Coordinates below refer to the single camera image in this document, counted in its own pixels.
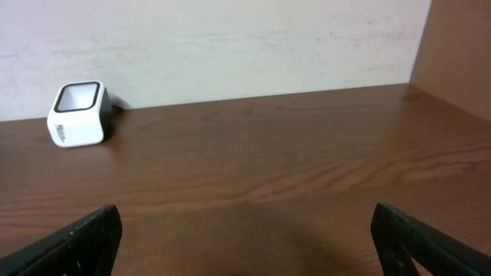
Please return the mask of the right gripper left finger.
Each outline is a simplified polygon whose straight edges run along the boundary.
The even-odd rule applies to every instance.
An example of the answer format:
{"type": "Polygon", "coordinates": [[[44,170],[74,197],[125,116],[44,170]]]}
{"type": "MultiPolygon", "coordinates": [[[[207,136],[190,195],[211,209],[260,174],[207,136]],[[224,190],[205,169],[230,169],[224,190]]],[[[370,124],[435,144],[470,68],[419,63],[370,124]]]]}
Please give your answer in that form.
{"type": "Polygon", "coordinates": [[[110,275],[122,237],[115,205],[107,205],[1,258],[2,275],[110,275]]]}

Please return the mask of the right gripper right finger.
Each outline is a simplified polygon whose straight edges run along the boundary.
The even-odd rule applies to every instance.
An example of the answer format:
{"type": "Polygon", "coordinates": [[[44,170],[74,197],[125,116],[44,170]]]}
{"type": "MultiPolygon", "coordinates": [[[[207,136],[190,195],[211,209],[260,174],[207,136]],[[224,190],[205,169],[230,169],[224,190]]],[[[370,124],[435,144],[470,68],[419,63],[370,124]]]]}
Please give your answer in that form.
{"type": "Polygon", "coordinates": [[[375,207],[371,236],[385,276],[418,275],[416,263],[433,275],[490,274],[490,256],[384,202],[375,207]]]}

